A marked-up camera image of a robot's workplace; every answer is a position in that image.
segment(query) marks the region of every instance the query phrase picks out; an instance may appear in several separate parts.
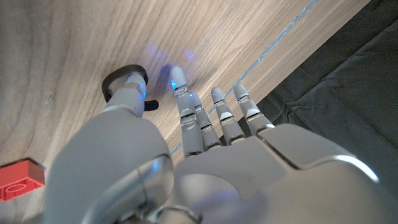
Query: gray robotic arm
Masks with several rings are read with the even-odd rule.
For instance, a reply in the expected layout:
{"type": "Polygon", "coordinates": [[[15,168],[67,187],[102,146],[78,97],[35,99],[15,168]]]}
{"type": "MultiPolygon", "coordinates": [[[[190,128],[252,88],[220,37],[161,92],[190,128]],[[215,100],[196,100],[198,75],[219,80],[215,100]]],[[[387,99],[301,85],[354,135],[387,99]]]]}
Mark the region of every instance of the gray robotic arm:
{"type": "Polygon", "coordinates": [[[170,77],[185,160],[172,167],[159,131],[141,118],[142,73],[126,74],[104,112],[53,163],[46,222],[397,223],[396,200],[348,151],[294,125],[275,127],[241,85],[234,94],[250,137],[221,90],[211,91],[222,146],[182,69],[173,67],[170,77]]]}

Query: wood grain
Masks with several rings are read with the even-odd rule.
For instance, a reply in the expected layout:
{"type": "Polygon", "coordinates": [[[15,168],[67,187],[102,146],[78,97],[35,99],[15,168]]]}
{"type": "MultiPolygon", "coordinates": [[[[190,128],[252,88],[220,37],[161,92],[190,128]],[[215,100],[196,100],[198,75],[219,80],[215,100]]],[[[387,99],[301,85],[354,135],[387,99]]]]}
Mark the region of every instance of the wood grain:
{"type": "MultiPolygon", "coordinates": [[[[144,117],[174,149],[181,137],[165,65],[184,69],[208,110],[210,89],[230,88],[309,2],[1,1],[0,164],[31,157],[47,174],[65,143],[103,109],[103,78],[130,63],[147,70],[148,99],[160,103],[144,117]]],[[[242,84],[259,101],[367,2],[317,2],[242,84]]],[[[232,95],[227,101],[240,118],[232,95]]],[[[215,113],[211,119],[221,135],[215,113]]],[[[0,223],[40,213],[43,192],[0,204],[0,223]]]]}

